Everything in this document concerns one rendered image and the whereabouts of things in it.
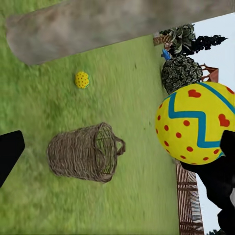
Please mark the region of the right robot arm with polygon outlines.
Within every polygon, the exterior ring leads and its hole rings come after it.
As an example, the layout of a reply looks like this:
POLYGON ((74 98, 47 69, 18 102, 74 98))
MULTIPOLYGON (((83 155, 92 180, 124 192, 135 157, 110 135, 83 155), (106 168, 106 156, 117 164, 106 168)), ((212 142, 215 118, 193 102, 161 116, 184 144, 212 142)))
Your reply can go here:
POLYGON ((235 235, 235 168, 227 157, 203 165, 180 161, 184 170, 198 173, 207 188, 207 198, 222 211, 218 223, 226 235, 235 235))

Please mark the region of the easter egg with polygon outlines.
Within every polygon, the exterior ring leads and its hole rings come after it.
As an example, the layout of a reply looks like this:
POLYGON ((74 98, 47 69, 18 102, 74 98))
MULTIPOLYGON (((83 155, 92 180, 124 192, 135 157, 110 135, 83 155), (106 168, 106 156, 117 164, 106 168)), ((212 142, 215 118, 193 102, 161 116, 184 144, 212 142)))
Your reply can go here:
POLYGON ((90 77, 87 73, 85 72, 79 72, 76 77, 75 77, 75 84, 77 87, 80 89, 85 89, 89 86, 90 84, 90 77))
POLYGON ((215 82, 180 88, 160 104, 154 120, 156 135, 175 159, 204 165, 224 157, 225 130, 235 132, 235 92, 215 82))

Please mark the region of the wicker basket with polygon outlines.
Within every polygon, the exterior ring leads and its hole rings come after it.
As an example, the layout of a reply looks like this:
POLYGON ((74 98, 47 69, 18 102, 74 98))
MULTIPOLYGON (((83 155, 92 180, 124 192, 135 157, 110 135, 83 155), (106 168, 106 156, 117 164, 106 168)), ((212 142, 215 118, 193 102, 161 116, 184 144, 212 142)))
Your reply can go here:
POLYGON ((102 122, 53 136, 47 148, 47 162, 55 176, 105 184, 114 176, 118 156, 124 152, 126 142, 114 135, 109 124, 102 122), (119 151, 117 141, 123 145, 119 151))

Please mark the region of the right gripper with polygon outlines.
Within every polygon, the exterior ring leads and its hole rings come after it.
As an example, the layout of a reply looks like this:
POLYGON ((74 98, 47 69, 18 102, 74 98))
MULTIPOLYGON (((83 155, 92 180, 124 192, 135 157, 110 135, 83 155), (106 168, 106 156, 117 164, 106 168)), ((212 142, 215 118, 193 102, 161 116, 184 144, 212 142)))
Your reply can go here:
POLYGON ((235 184, 235 168, 225 156, 203 165, 191 165, 182 161, 180 164, 184 170, 198 173, 206 188, 210 190, 221 191, 235 184))

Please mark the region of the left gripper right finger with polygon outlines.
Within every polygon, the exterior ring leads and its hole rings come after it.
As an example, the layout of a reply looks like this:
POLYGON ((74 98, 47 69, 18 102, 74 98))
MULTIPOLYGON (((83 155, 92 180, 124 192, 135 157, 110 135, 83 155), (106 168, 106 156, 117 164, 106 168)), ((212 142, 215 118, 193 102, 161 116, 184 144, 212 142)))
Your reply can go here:
POLYGON ((235 168, 235 132, 225 130, 221 137, 220 148, 235 168))

